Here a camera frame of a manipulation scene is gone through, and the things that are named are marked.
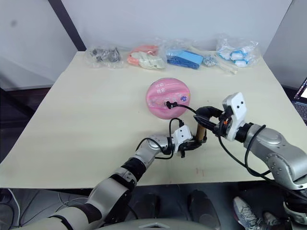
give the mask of beige tabletop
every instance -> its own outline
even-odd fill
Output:
[[[168,65],[165,71],[135,66],[91,69],[78,52],[60,75],[13,149],[0,165],[0,187],[92,188],[134,154],[141,139],[167,134],[168,120],[152,115],[145,94],[154,81],[174,77],[191,91],[190,106],[222,109],[222,100],[242,92],[246,122],[281,132],[307,152],[307,128],[264,60],[226,75],[218,68],[199,70]],[[181,117],[195,134],[192,113]],[[224,140],[243,160],[245,149]],[[251,154],[250,166],[267,168]],[[257,180],[232,160],[208,133],[208,141],[186,158],[155,160],[138,185]]]

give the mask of floor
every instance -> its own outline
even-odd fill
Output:
[[[47,92],[48,89],[39,89],[11,92],[11,94],[33,109],[36,109]],[[11,127],[0,129],[0,161],[2,161],[24,129],[24,126],[20,125],[22,124],[20,121],[26,121],[27,117],[12,108],[3,98],[1,98],[0,106],[1,122],[18,121],[18,125],[16,126],[12,125]],[[130,205],[133,207],[144,194],[153,193],[161,199],[159,218],[191,220],[187,210],[187,196],[195,189],[203,191],[212,201],[220,219],[222,229],[243,229],[233,218],[232,199],[235,196],[241,196],[248,201],[258,216],[261,216],[262,211],[265,210],[271,211],[280,217],[285,216],[280,191],[266,183],[256,182],[142,186],[137,187],[133,191]],[[69,202],[69,205],[85,201],[85,199],[82,199],[84,196],[64,192],[59,193],[57,191],[36,189],[13,189],[12,191],[21,207],[21,225],[27,225],[45,218],[54,213],[58,208],[64,207],[59,200],[59,196],[63,202],[81,197],[80,199]],[[0,198],[6,197],[3,195],[7,193],[8,190],[6,189],[0,190]],[[13,226],[16,226],[18,225],[17,206],[13,199],[9,204],[14,210]],[[9,219],[10,216],[12,216],[12,212],[9,207],[0,204],[0,220],[5,222],[6,217]],[[7,225],[0,222],[0,229],[8,229]]]

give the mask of pink plastic container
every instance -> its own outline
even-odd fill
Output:
[[[185,112],[186,108],[182,107],[168,109],[165,105],[167,101],[188,106],[190,90],[185,83],[176,78],[161,78],[151,84],[146,94],[146,103],[152,114],[161,119],[171,119]]]

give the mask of blue object in plastic bag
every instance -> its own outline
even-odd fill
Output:
[[[166,53],[167,62],[176,66],[183,66],[198,69],[202,63],[203,56],[188,50],[168,50]]]

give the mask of sneaker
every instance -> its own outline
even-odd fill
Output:
[[[270,212],[264,212],[263,219],[264,219],[264,222],[270,226],[280,225],[282,223],[276,216],[274,216]]]
[[[266,230],[270,229],[263,223],[262,219],[256,217],[252,212],[250,206],[242,200],[240,197],[236,197],[233,200],[235,219],[246,230]]]

